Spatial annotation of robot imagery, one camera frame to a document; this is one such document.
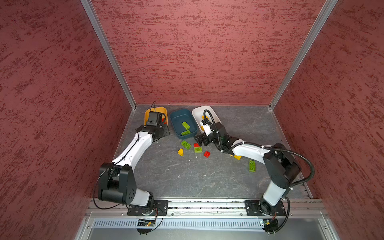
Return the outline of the yellow plastic bin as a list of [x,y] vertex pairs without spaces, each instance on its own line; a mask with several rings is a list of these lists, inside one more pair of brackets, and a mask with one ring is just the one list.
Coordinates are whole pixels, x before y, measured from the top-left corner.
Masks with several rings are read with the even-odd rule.
[[156,107],[146,110],[145,124],[148,126],[169,125],[168,111],[164,107]]

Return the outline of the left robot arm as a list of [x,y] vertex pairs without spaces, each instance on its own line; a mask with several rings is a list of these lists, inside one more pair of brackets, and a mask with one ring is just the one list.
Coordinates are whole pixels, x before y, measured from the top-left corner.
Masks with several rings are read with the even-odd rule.
[[137,187],[134,171],[145,151],[170,134],[167,115],[150,111],[145,125],[136,129],[131,143],[111,163],[100,167],[94,194],[100,201],[137,207],[143,215],[150,215],[155,210],[154,197],[151,192]]

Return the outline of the corner aluminium post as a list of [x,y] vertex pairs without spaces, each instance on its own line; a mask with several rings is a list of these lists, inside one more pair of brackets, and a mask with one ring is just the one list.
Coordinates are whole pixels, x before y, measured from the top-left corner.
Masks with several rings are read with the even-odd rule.
[[294,61],[291,65],[291,67],[289,68],[289,70],[288,70],[287,74],[285,75],[280,87],[278,88],[278,91],[276,92],[271,103],[269,104],[269,110],[271,112],[274,111],[274,109],[275,109],[276,105],[278,104],[280,98],[282,97],[284,91],[286,90],[289,83],[293,79],[296,71],[298,70],[302,61],[306,57],[308,51],[310,50],[310,48],[313,45],[314,41],[316,40],[318,34],[322,30],[327,19],[331,15],[337,2],[338,2],[338,0],[326,0],[325,1],[325,3],[323,5],[323,7],[321,8],[317,18],[314,21],[310,31],[308,32],[302,46],[300,47],[296,57],[294,58]]
[[109,43],[109,40],[105,34],[105,31],[102,27],[102,24],[97,16],[96,10],[92,4],[92,1],[90,0],[81,0],[82,6],[93,26],[93,29],[104,49],[104,52],[112,66],[112,69],[114,70],[114,73],[130,103],[130,106],[133,110],[137,108],[137,103],[133,97],[133,94],[129,88],[129,85],[127,83],[127,80],[123,74],[123,71],[118,63],[118,60],[113,52],[113,49]]

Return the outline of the small red brick centre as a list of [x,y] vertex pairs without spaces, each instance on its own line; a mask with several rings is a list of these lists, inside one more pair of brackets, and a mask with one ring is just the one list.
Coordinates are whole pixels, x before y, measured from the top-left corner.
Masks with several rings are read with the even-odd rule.
[[210,153],[210,152],[208,152],[208,151],[206,151],[206,152],[204,153],[204,156],[205,156],[206,158],[209,158],[209,157],[210,157],[210,155],[211,155],[211,153]]

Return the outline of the green long brick right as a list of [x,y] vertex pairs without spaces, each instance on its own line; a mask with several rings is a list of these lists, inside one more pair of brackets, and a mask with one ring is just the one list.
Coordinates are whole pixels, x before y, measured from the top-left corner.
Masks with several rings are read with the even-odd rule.
[[249,171],[252,173],[256,172],[256,162],[255,161],[252,161],[252,160],[249,161]]

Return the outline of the right corner aluminium post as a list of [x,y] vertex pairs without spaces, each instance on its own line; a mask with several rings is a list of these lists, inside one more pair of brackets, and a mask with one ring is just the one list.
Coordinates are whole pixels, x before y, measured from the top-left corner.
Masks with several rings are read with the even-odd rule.
[[276,92],[271,103],[269,104],[269,110],[271,112],[274,111],[274,109],[275,109],[276,105],[278,104],[280,98],[282,97],[284,91],[286,90],[289,83],[293,79],[296,71],[298,70],[302,61],[306,57],[308,51],[310,50],[310,48],[313,45],[314,41],[316,40],[318,34],[322,30],[327,19],[331,15],[337,2],[338,2],[338,0],[326,0],[325,1],[325,3],[323,5],[323,7],[321,8],[317,18],[314,21],[310,31],[308,32],[302,46],[300,47],[296,57],[294,58],[294,61],[291,65],[291,67],[289,68],[289,70],[288,70],[287,74],[285,75],[280,87],[278,88],[278,91]]

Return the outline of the left corner aluminium post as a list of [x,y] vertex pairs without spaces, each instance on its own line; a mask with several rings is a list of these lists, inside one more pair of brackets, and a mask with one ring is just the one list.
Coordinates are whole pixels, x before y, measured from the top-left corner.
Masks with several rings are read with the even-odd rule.
[[114,73],[130,103],[130,106],[133,110],[137,108],[137,103],[133,97],[133,94],[129,88],[129,85],[127,83],[127,80],[123,74],[123,71],[118,63],[118,60],[113,52],[113,49],[109,43],[109,40],[105,34],[105,31],[102,27],[102,24],[97,16],[96,10],[92,4],[92,1],[90,0],[81,0],[82,6],[93,26],[93,29],[104,49],[104,52],[112,66],[112,69],[114,70]]

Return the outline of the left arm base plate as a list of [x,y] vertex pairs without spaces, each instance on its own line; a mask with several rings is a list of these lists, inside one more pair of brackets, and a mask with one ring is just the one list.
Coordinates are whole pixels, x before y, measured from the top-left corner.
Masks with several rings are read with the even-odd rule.
[[148,206],[129,205],[127,210],[128,216],[166,216],[169,206],[169,200],[153,200]]

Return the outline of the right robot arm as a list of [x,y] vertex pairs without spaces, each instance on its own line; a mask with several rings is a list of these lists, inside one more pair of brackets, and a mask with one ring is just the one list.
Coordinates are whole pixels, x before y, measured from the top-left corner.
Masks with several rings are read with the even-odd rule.
[[[274,214],[278,203],[294,186],[306,183],[315,176],[315,167],[310,160],[282,144],[263,146],[231,137],[225,127],[213,122],[211,117],[203,117],[200,125],[204,133],[195,137],[199,144],[212,143],[224,154],[246,157],[265,165],[271,181],[259,201],[258,212],[264,216]],[[309,175],[299,181],[295,179],[302,168],[295,157],[301,158],[310,167]]]

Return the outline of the small yellow brick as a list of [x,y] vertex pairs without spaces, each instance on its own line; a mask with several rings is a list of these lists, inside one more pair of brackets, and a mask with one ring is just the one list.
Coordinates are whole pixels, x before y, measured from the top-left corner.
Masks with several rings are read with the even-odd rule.
[[178,150],[178,154],[179,154],[181,157],[183,157],[183,156],[184,156],[184,151],[183,151],[183,149],[179,149],[179,150]]

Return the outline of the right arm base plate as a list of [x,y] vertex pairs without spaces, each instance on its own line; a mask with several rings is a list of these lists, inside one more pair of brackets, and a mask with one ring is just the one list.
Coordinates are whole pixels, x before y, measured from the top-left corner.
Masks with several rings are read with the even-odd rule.
[[275,206],[271,206],[266,201],[245,200],[245,209],[249,217],[285,217],[287,214],[282,201],[278,201]]

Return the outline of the green brick under red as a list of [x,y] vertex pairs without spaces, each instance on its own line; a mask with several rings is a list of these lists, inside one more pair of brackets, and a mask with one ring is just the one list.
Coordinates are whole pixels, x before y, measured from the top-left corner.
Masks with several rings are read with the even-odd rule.
[[202,153],[202,147],[194,147],[194,152],[195,153]]

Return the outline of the aluminium front rail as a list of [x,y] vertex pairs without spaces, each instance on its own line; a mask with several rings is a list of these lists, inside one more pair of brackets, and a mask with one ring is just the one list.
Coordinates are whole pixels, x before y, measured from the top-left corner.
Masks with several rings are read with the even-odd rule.
[[[290,200],[290,218],[318,219],[330,215],[320,199]],[[86,209],[86,218],[133,218],[139,216],[134,207],[97,200],[90,202]],[[166,218],[259,218],[263,216],[246,204],[245,199],[196,199],[196,198],[159,198],[155,200],[158,216]]]

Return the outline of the white plastic bin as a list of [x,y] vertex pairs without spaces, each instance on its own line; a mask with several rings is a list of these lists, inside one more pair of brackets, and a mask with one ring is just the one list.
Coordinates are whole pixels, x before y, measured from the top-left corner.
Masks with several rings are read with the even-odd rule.
[[210,107],[210,106],[197,107],[197,108],[192,110],[192,115],[193,115],[193,117],[194,117],[194,119],[198,125],[198,129],[200,130],[201,133],[204,132],[204,128],[202,125],[202,120],[204,119],[204,110],[208,110],[212,114],[215,123],[221,123],[221,120],[219,119],[219,117],[217,116],[217,114],[215,113],[215,111],[213,110],[212,107]]

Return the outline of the teal plastic bin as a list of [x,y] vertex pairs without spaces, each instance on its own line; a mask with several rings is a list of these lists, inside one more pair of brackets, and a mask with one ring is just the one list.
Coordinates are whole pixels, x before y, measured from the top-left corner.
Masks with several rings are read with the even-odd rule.
[[170,115],[176,136],[180,140],[194,137],[198,133],[197,123],[188,109],[180,109]]

